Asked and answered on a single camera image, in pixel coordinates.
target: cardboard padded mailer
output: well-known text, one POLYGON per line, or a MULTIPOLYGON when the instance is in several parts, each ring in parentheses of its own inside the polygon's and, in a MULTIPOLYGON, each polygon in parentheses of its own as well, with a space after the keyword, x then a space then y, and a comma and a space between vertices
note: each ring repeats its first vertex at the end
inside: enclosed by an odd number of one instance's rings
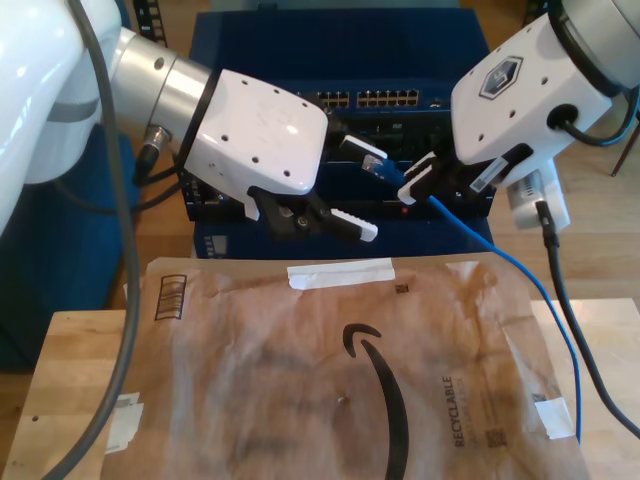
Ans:
POLYGON ((589 478, 535 408, 562 394, 511 268, 394 260, 303 291, 282 262, 217 262, 147 269, 124 388, 144 411, 104 478, 589 478))

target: black cable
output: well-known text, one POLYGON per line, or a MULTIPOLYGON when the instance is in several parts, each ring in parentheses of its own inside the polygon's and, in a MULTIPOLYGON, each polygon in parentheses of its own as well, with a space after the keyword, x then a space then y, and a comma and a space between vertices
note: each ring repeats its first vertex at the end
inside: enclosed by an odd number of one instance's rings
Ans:
POLYGON ((542 225, 544 245, 547 248, 549 257, 549 268, 551 269, 553 286, 556 290, 556 295, 558 296, 558 301, 560 302, 560 306, 562 307, 564 316, 567 320, 567 323, 569 324, 569 329, 571 330, 573 338, 576 340, 578 350, 580 351, 580 354, 584 359, 584 363, 587 366, 587 371, 591 376, 593 385, 596 387, 596 391, 598 392, 600 400, 602 400, 602 403, 605 407, 607 407, 607 410, 609 410, 611 415, 613 415, 616 420, 618 420, 627 430, 635 435, 636 438, 640 439, 640 429, 631 420, 629 420, 624 413, 620 411, 620 409, 616 406, 616 404, 609 396, 607 387, 604 385, 604 381, 602 380, 600 372, 598 371, 596 361, 593 358, 591 350, 589 349, 589 344, 584 338, 582 329, 580 328, 578 320, 576 319, 576 316, 573 313, 573 309, 571 308, 571 302, 569 301, 569 295, 567 294, 564 280, 562 278, 562 270, 560 268, 560 259, 558 256, 560 242, 558 241, 558 235, 556 234, 555 225, 553 223, 553 218, 551 217, 547 202, 536 203, 536 208, 538 210, 538 216, 542 225))
POLYGON ((156 145, 145 144, 136 156, 136 163, 133 170, 133 184, 137 187, 143 185, 151 170, 155 167, 160 158, 160 149, 156 145))
POLYGON ((631 94, 629 95, 629 107, 627 108, 627 113, 625 114, 622 126, 616 133, 607 138, 597 138, 584 133, 578 130, 569 120, 563 121, 560 124, 560 128, 585 145, 590 145, 592 147, 610 147, 611 145, 619 143, 627 136, 633 125, 633 118, 638 113, 638 107, 640 107, 640 87, 636 87, 631 90, 631 94))
MULTIPOLYGON (((631 96, 629 95, 629 92, 624 93, 624 98, 627 99, 627 103, 631 101, 631 96)), ((636 120, 640 122, 640 106, 638 106, 638 109, 636 110, 636 120)))
POLYGON ((44 476, 47 480, 66 477, 89 451, 89 448, 91 448, 91 445, 93 445, 107 423, 109 415, 118 399, 118 395, 122 390, 127 368, 131 361, 140 313, 140 267, 138 265, 138 251, 133 226, 131 224, 129 205, 127 203, 126 183, 122 168, 122 159, 120 158, 118 128, 113 105, 113 94, 109 83, 109 71, 102 55, 100 43, 91 27, 91 22, 87 18, 87 13, 81 1, 67 0, 67 4, 78 27, 82 41, 91 57, 91 63, 95 70, 98 90, 100 92, 102 120, 105 126, 107 141, 109 171, 122 235, 124 263, 127 269, 127 311, 125 313, 120 350, 118 351, 113 373, 109 379, 109 384, 107 385, 104 396, 100 400, 100 404, 93 418, 89 421, 89 425, 87 425, 87 428, 78 441, 71 447, 62 460, 44 476))
MULTIPOLYGON (((53 184, 56 186, 58 191, 62 193, 65 197, 67 197, 70 201, 78 205, 83 210, 86 210, 91 213, 97 213, 99 215, 117 215, 117 211, 113 208, 100 207, 98 205, 93 205, 92 203, 87 202, 86 200, 81 199, 75 193, 70 191, 66 185, 60 180, 56 179, 53 181, 53 184)), ((151 200, 147 200, 146 202, 139 203, 138 205, 129 208, 129 212, 132 214, 140 213, 145 210, 149 210, 150 208, 156 207, 160 205, 162 202, 173 196, 176 192, 179 192, 182 188, 182 183, 174 183, 169 188, 167 188, 164 192, 160 193, 158 196, 152 198, 151 200)))
POLYGON ((140 186, 151 185, 152 183, 159 182, 160 180, 164 180, 165 178, 169 178, 174 173, 178 173, 178 167, 173 165, 161 172, 155 173, 153 175, 148 175, 141 179, 140 186))

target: gray cable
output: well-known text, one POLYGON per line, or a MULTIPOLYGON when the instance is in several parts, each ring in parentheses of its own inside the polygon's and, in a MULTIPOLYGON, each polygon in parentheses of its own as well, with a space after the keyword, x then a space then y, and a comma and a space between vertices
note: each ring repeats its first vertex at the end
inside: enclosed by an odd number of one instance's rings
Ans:
POLYGON ((78 441, 71 447, 71 450, 60 460, 60 462, 51 469, 43 478, 45 479, 62 479, 66 477, 78 462, 87 453, 93 442, 104 428, 109 415, 115 406, 124 378, 131 360, 133 345, 138 329, 138 316, 140 311, 140 267, 138 266, 138 252, 136 248, 136 239, 131 224, 131 215, 129 214, 129 205, 127 203, 126 187, 124 172, 122 169, 122 161, 120 157, 120 146, 118 142, 118 129, 116 126, 115 108, 113 106, 113 95, 111 93, 111 85, 109 83, 109 73, 105 64, 102 50, 95 32, 91 27, 91 22, 87 18, 87 14, 80 3, 80 0, 67 0, 71 15, 80 30, 82 41, 84 42, 93 68, 96 72, 98 81, 98 89, 100 91, 100 100, 102 102, 102 118, 105 127, 107 140, 107 152, 109 159, 109 170, 111 173, 111 181, 113 184, 113 192, 116 200, 116 210, 118 212, 118 222, 122 234, 122 249, 125 266, 127 268, 127 312, 125 315, 124 329, 122 332, 122 341, 120 350, 116 358, 113 373, 107 385, 107 390, 100 401, 100 405, 96 410, 93 418, 89 422, 84 433, 78 441))

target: logo on robot arm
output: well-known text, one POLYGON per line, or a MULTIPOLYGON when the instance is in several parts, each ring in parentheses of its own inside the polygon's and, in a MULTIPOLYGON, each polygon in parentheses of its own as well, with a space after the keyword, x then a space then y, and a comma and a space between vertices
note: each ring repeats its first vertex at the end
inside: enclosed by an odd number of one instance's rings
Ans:
POLYGON ((480 96, 488 100, 496 99, 502 92, 518 81, 520 67, 524 61, 521 57, 507 57, 485 78, 480 96))

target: silver metal joint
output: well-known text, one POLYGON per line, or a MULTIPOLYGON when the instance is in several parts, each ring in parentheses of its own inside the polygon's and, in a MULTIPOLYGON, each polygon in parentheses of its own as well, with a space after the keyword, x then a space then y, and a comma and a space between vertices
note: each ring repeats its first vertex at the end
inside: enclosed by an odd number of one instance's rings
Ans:
POLYGON ((611 82, 640 85, 640 1, 563 0, 567 27, 611 82))
POLYGON ((118 127, 141 138, 149 125, 160 126, 177 152, 209 74, 209 69, 134 36, 111 80, 118 127))
POLYGON ((158 152, 162 152, 165 142, 169 140, 170 135, 164 128, 158 125, 152 125, 147 129, 147 134, 144 137, 144 144, 149 145, 158 152))

